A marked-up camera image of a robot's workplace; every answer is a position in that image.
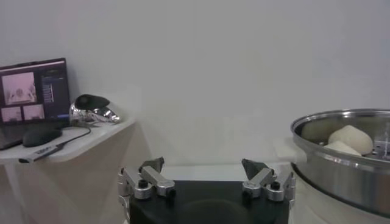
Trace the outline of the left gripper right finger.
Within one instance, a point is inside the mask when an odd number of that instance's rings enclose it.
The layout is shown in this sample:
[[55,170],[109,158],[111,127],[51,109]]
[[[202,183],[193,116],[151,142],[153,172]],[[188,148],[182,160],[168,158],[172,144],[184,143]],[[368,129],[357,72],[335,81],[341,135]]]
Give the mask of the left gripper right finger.
[[242,183],[243,199],[251,202],[263,194],[273,202],[295,202],[296,177],[288,170],[277,174],[265,163],[242,159],[241,164],[248,180]]

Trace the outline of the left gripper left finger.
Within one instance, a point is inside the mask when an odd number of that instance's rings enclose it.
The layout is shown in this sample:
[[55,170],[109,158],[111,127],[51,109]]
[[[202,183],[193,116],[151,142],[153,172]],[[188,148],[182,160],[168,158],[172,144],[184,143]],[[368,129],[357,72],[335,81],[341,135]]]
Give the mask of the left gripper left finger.
[[118,174],[118,194],[122,198],[148,200],[153,191],[168,200],[176,196],[176,184],[162,174],[163,157],[145,161],[138,169],[123,167]]

